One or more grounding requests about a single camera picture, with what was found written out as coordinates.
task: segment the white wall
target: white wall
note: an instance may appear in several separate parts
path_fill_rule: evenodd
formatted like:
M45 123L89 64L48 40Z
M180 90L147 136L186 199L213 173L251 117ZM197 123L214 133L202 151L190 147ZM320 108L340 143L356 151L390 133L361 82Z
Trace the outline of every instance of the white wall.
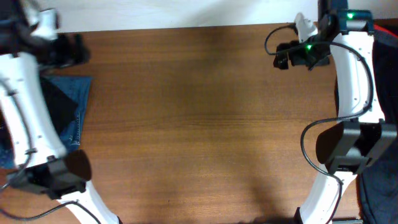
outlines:
M317 20L317 0L38 0L61 15L61 32L228 26ZM349 0L376 19L397 18L397 0Z

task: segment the table surface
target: table surface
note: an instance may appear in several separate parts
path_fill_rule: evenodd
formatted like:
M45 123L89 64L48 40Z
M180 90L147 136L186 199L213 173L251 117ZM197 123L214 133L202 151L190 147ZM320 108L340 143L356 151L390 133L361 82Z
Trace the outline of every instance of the table surface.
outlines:
M335 66L281 71L264 51L278 25L85 33L93 83L80 149L124 223L237 223L292 217L316 172L303 128L336 115ZM295 39L282 30L269 42ZM309 131L308 154L333 124ZM36 215L46 196L7 190L7 210ZM355 182L336 217L358 217ZM2 223L12 223L0 218ZM59 210L33 223L78 223Z

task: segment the red strip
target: red strip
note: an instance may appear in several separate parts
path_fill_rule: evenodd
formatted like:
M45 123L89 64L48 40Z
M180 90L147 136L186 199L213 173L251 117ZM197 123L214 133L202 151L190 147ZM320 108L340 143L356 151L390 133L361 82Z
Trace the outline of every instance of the red strip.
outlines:
M397 35L397 34L391 32L391 31L389 31L389 30L387 30L387 29L385 29L385 28L383 28L383 27L381 27L381 26L374 25L374 28L375 28L376 30L378 30L378 31L382 31L382 32L388 33L388 34L390 34L391 36L393 36L393 37L395 37L395 38L398 39L398 35Z

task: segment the brown wooden surface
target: brown wooden surface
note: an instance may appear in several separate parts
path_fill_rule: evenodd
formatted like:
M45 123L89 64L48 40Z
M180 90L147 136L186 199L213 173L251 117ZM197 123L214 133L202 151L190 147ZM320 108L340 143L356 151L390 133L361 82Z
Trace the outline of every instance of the brown wooden surface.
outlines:
M237 223L292 217L316 172L302 129L335 116L335 67L273 68L264 51L278 25L85 34L89 64L63 70L93 83L81 149L93 182L124 223ZM283 30L270 42L295 39ZM307 150L321 125L308 133ZM8 190L7 210L35 215L56 205ZM337 217L359 214L356 186ZM12 223L3 217L1 223ZM60 210L34 223L78 223Z

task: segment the dark blue fabric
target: dark blue fabric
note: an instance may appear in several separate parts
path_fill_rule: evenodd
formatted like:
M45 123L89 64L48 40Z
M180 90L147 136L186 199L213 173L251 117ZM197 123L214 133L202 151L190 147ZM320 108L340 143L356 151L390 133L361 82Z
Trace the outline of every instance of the dark blue fabric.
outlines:
M376 41L373 60L386 122L398 124L398 49ZM365 223L398 223L398 140L359 176L359 193Z
M65 145L68 152L75 151L80 146L91 77L46 78L78 104L75 111L75 120L72 121L60 134L61 142ZM15 168L12 146L7 130L4 126L0 127L0 167L3 169Z

